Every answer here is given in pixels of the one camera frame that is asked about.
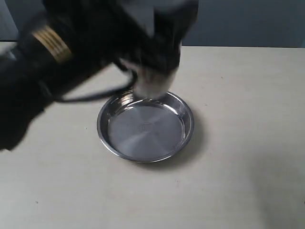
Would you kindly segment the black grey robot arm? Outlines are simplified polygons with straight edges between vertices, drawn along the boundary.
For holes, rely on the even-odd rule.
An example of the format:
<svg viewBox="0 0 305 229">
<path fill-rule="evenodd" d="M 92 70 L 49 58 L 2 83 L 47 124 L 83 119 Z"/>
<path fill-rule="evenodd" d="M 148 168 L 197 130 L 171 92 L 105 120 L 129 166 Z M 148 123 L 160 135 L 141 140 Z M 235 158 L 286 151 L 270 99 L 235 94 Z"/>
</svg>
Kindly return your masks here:
<svg viewBox="0 0 305 229">
<path fill-rule="evenodd" d="M 14 149 L 51 103 L 94 102 L 133 89 L 162 97 L 181 45 L 198 15 L 196 0 L 45 0 L 14 46 L 0 56 L 0 147 Z M 114 64 L 124 86 L 66 99 L 64 94 Z"/>
</svg>

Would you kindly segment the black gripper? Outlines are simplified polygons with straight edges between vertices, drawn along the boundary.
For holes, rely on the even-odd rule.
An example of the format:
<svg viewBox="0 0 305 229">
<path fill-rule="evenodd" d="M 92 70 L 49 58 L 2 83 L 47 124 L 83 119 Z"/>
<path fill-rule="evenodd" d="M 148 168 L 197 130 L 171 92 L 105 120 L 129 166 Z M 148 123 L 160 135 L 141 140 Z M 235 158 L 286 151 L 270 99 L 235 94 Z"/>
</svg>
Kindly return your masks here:
<svg viewBox="0 0 305 229">
<path fill-rule="evenodd" d="M 16 77 L 76 75 L 119 62 L 139 74 L 173 75 L 181 42 L 197 19 L 196 0 L 45 0 L 16 47 Z"/>
</svg>

